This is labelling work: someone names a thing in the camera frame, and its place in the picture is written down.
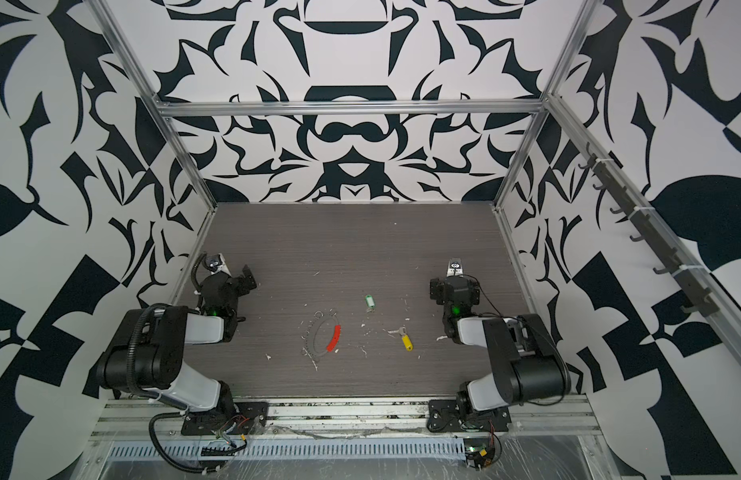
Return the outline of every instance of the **wooden table surface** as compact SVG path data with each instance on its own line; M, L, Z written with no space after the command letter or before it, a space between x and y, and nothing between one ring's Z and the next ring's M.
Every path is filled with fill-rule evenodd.
M527 312L486 203L221 204L203 248L224 254L232 274L248 264L260 283L240 299L247 321L231 342L184 353L236 396L452 395L486 375L485 349L437 340L442 306L429 299L429 280L444 277L454 256L503 313ZM188 283L183 304L194 306L192 291ZM375 312L366 313L367 294ZM330 309L340 340L315 368L302 336L316 311ZM489 310L484 299L474 309ZM401 326L412 352L387 333ZM327 346L332 335L326 322L317 344Z

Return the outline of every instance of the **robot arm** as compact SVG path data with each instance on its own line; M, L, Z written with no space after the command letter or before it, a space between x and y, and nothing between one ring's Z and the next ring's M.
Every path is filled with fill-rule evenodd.
M199 283L197 267L211 275ZM237 316L240 296L256 288L248 266L233 277L221 254L201 254L192 268L198 306L153 305L130 310L98 359L96 378L105 389L146 396L190 412L230 418L234 403L229 388L187 365L184 344L228 342L244 317Z
M491 374L462 385L460 414L564 395L570 384L567 367L541 318L475 315L480 293L480 283L463 275L457 258L444 279L430 282L430 298L443 305L445 334L455 343L486 348L491 359Z

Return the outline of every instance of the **cable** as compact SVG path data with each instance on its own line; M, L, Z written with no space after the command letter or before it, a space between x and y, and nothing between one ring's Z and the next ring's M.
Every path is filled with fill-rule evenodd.
M494 443L494 439L495 439L496 443L499 444L499 453L498 453L498 456L496 455L495 452L493 453L493 458L491 458L491 462L488 465L486 465L486 468L488 466L492 465L493 463L498 462L501 459L501 456L504 454L504 446L501 443L501 438L498 435L496 435L496 429L493 427L493 421L490 421L490 424L491 424L491 441L488 444L488 447L486 447L485 449L487 450L488 448L493 447L493 443ZM482 456L480 454L480 451L478 451L477 453L467 453L466 457L467 457L467 460L472 460L473 462L475 462L475 460L477 460L478 458L480 458ZM481 470L477 466L477 463L476 462L475 462L475 465L474 466L470 466L469 463L467 463L467 466L470 467L470 468L474 468L477 471L480 471Z
M148 392L141 389L136 384L135 349L138 347L138 344L141 343L144 326L146 325L147 320L154 315L154 311L158 308L167 308L169 306L170 305L167 303L155 303L154 305L146 307L144 311L141 312L141 315L138 316L138 320L136 320L135 326L133 327L133 333L128 341L128 354L126 356L126 384L128 385L128 390L135 395L145 396L146 398L160 397L157 392Z
M242 452L248 447L248 439L242 436L242 441L244 443L241 446L236 446L233 442L230 443L230 450L224 450L223 448L203 447L202 454L204 456L231 456L237 452Z
M194 291L199 292L200 291L200 283L197 281L197 269L200 267L200 264L205 260L205 257L208 256L208 252L202 252L198 257L197 260L194 262L194 265L192 265L192 272L189 275L189 278L192 279L192 284L194 285Z
M213 470L208 470L208 467L194 467L194 466L186 466L182 463L176 462L173 457L168 455L168 453L164 450L162 445L160 445L160 441L157 439L157 433L154 432L154 423L158 420L162 420L164 418L181 418L184 414L181 412L166 412L166 413L158 413L154 417L152 417L151 420L149 420L149 438L152 440L152 445L154 445L154 449L157 451L157 454L162 457L163 460L165 460L168 465L172 466L173 468L176 468L178 470L181 470L182 472L186 473L200 473L200 474L207 474L211 472L218 472L218 470L221 468L221 466L217 466Z
M491 307L493 307L493 309L494 309L494 310L496 311L496 313L498 314L498 316L503 316L503 315L501 314L501 312L499 311L499 309L497 309L497 308L496 308L496 306L495 306L495 305L493 305L493 302L491 302L491 299L490 299L490 298L488 298L488 295L486 295L486 294L485 294L485 290L483 290L483 287L481 286L481 284L480 284L480 281L479 281L479 280L477 279L477 277L476 277L476 276L472 276L472 275L467 275L467 274L461 274L460 276L468 276L468 277L470 277L470 278L471 278L472 280L474 280L474 282L475 282L475 283L477 284L477 286L478 286L478 287L480 288L480 292L481 292L481 293L483 294L483 296L485 297L485 300L488 300L488 303L490 303L490 304L491 304Z

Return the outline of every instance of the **keychain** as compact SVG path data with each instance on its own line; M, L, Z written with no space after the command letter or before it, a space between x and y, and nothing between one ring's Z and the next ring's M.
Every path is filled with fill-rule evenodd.
M403 344L405 346L405 350L412 351L414 349L414 344L411 342L411 339L408 337L408 332L405 330L405 327L400 327L400 336L403 338Z

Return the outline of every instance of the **red plastic piece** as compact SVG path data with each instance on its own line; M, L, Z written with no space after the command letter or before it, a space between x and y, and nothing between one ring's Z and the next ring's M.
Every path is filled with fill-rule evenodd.
M333 340L331 340L330 343L327 344L327 347L325 347L328 352L336 347L339 335L341 335L341 325L333 327Z

